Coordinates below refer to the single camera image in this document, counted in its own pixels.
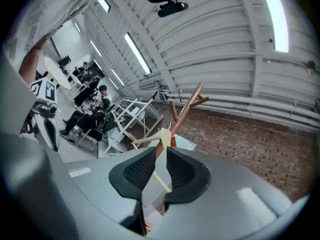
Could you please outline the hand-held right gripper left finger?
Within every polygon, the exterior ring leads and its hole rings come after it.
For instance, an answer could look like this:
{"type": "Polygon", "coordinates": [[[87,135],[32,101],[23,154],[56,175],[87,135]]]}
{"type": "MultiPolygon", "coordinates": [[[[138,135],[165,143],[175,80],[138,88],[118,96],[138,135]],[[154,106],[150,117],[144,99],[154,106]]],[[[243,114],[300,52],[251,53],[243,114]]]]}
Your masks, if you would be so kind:
{"type": "Polygon", "coordinates": [[[139,235],[147,234],[142,193],[156,167],[155,148],[69,162],[66,167],[81,193],[104,215],[139,235]]]}

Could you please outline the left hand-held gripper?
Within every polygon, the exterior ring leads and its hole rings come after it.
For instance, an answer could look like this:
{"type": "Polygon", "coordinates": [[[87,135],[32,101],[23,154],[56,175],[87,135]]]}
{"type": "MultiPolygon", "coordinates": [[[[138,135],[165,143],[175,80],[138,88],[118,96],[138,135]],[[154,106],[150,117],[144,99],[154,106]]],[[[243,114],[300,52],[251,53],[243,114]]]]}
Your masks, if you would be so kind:
{"type": "Polygon", "coordinates": [[[29,113],[33,121],[34,136],[42,145],[57,152],[60,147],[60,134],[54,119],[58,110],[56,85],[43,77],[32,82],[29,87],[36,96],[29,113]]]}

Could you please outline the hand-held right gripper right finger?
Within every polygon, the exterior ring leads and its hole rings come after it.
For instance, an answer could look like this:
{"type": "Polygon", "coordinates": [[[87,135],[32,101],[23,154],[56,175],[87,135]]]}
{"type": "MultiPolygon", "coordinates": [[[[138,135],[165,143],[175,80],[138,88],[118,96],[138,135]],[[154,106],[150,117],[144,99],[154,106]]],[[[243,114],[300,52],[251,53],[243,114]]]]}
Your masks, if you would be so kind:
{"type": "Polygon", "coordinates": [[[172,192],[153,240],[275,240],[308,201],[292,202],[244,166],[182,148],[167,150],[172,192]]]}

